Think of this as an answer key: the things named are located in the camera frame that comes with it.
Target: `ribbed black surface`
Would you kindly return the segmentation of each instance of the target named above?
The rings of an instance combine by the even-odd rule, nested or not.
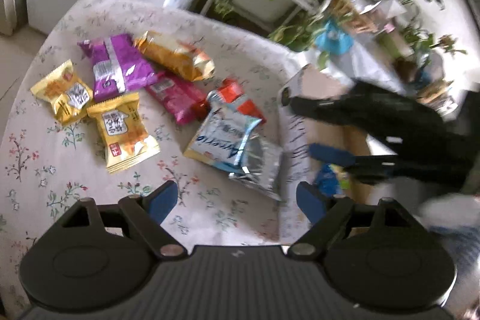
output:
[[[414,315],[369,312],[345,300],[317,266],[280,247],[196,247],[165,262],[137,295],[107,310],[66,315],[35,307],[23,320],[451,320],[439,307]]]

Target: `yellow snack package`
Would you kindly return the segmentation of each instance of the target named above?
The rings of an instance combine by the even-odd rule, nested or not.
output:
[[[209,79],[215,72],[214,62],[205,52],[167,34],[146,31],[133,42],[146,58],[190,82]]]
[[[93,102],[92,90],[75,73],[71,60],[55,68],[30,91],[50,102],[55,118],[63,126],[85,117]]]
[[[105,144],[106,169],[109,173],[125,170],[160,152],[138,114],[137,92],[97,103],[87,109],[97,120]]]

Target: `floral tablecloth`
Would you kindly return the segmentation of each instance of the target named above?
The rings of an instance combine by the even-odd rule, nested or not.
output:
[[[0,293],[10,316],[16,317],[29,305],[18,279],[23,254],[81,197],[93,197],[97,204],[116,203],[128,194],[148,194],[172,179],[178,184],[178,203],[162,226],[189,250],[195,244],[257,245],[278,240],[276,203],[229,181],[223,172],[184,158],[182,151],[199,124],[177,127],[145,91],[140,92],[140,114],[161,152],[112,175],[105,168],[94,121],[83,119],[62,127],[50,106],[30,93],[33,84],[68,59],[92,86],[90,61],[76,43],[147,29],[173,34],[212,56],[217,72],[214,79],[199,84],[205,91],[235,75],[267,118],[260,132],[278,140],[275,97],[299,70],[285,48],[182,10],[136,0],[80,0],[30,66],[0,147]]]

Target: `red snack package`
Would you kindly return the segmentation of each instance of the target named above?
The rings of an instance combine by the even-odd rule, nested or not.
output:
[[[223,80],[222,86],[217,89],[225,102],[233,104],[237,110],[245,115],[260,118],[261,124],[266,122],[262,112],[255,106],[255,103],[245,94],[242,86],[233,78],[227,77]]]
[[[179,125],[188,124],[195,119],[202,121],[208,114],[206,94],[192,82],[172,72],[159,73],[158,83],[145,87],[145,90],[175,117]]]

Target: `cardboard box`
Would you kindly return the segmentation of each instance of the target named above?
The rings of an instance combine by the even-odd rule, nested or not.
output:
[[[290,96],[315,99],[342,95],[347,88],[337,80],[307,65],[280,90],[277,99],[280,126],[280,144],[284,148],[284,160],[280,172],[280,195],[283,202],[278,212],[279,235],[282,244],[289,245],[310,228],[310,223],[296,202],[297,185],[301,181],[311,183],[321,162],[308,155],[308,145],[321,143],[348,150],[354,155],[370,155],[366,134],[354,127],[343,127],[295,116],[289,107],[283,107],[281,95],[288,87]],[[350,181],[349,197],[365,203],[371,186]]]

